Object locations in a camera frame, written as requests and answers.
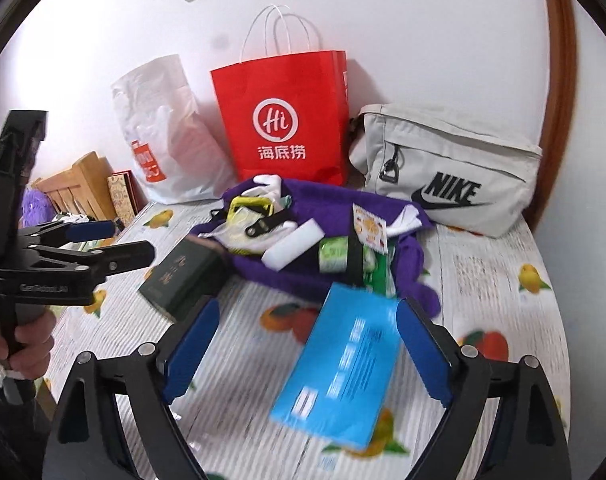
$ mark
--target fruit print tablecloth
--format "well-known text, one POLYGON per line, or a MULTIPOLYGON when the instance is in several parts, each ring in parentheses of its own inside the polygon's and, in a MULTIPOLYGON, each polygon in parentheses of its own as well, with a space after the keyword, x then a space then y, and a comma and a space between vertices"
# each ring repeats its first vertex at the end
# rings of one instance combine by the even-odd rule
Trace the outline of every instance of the fruit print tablecloth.
MULTIPOLYGON (((150 205, 120 242, 146 239, 157 248, 154 265, 217 202, 150 205)), ((419 238, 426 253, 422 280, 438 292, 436 319, 459 342, 493 358, 537 355, 569 421, 567 346, 558 306, 534 239, 524 222, 494 240, 438 226, 419 238)), ((138 294, 147 269, 113 276, 100 286, 91 313, 69 308, 56 328, 47 378, 58 398, 75 356, 91 350, 99 358, 129 354, 155 341, 168 322, 138 294)), ((401 349, 370 446, 354 452, 269 420, 319 306, 277 290, 232 278, 220 295, 221 326, 193 380, 172 405, 177 424, 212 478, 245 480, 351 480, 405 478, 438 424, 443 409, 427 395, 401 349)), ((142 449, 126 397, 118 404, 141 478, 155 475, 142 449)), ((480 430, 459 478, 474 477, 489 438, 497 403, 489 401, 480 430)))

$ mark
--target metal screw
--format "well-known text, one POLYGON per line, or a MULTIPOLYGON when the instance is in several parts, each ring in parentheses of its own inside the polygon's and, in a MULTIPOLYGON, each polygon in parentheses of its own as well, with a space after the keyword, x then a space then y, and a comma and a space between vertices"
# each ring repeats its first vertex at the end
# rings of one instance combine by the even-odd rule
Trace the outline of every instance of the metal screw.
POLYGON ((139 346, 139 355, 152 355, 155 351, 157 351, 157 347, 154 345, 154 343, 144 343, 139 346))
POLYGON ((530 368, 538 368, 538 359, 536 359, 533 355, 526 355, 523 358, 523 362, 525 362, 525 364, 530 368))
POLYGON ((90 352, 81 352, 77 356, 77 363, 79 363, 80 365, 84 365, 85 363, 90 361, 91 358, 92 358, 92 354, 90 352))
POLYGON ((469 357, 470 359, 474 359, 475 357, 478 357, 478 350, 476 349, 476 347, 473 347, 472 345, 465 345, 461 349, 461 353, 465 357, 469 357))

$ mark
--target nike bag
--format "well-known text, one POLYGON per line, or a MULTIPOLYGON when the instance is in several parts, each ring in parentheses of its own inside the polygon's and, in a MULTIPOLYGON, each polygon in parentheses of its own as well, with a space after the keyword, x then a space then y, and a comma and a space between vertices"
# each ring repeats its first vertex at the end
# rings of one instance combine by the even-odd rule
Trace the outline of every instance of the nike bag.
POLYGON ((498 237, 532 199, 541 148, 444 107, 369 105, 350 161, 366 190, 412 200, 441 224, 498 237))
MULTIPOLYGON (((250 32, 268 9, 283 17, 279 7, 286 6, 262 10, 250 32)), ((290 49, 284 56, 244 61, 243 48, 238 63, 211 72, 239 178, 278 174, 343 184, 349 124, 345 52, 290 49)))
POLYGON ((199 117, 178 56, 154 59, 112 85, 114 109, 148 198, 220 198, 235 183, 229 159, 199 117))

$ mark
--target white cylinder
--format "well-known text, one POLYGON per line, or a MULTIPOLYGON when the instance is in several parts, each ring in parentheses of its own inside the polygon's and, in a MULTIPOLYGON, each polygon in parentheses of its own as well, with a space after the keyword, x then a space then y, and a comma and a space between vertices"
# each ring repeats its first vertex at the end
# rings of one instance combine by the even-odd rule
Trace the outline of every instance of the white cylinder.
POLYGON ((278 272, 286 265, 291 264, 305 251, 314 247, 314 244, 318 244, 323 238, 325 238, 323 229, 312 218, 270 247, 263 254, 261 261, 268 269, 278 272))

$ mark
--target blue package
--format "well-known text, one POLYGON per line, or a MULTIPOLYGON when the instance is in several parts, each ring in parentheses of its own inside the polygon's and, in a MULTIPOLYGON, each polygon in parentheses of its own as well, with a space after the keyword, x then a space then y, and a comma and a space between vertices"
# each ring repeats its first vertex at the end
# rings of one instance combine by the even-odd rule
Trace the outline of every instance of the blue package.
POLYGON ((368 447, 397 360, 397 305, 334 283, 273 420, 355 450, 368 447))

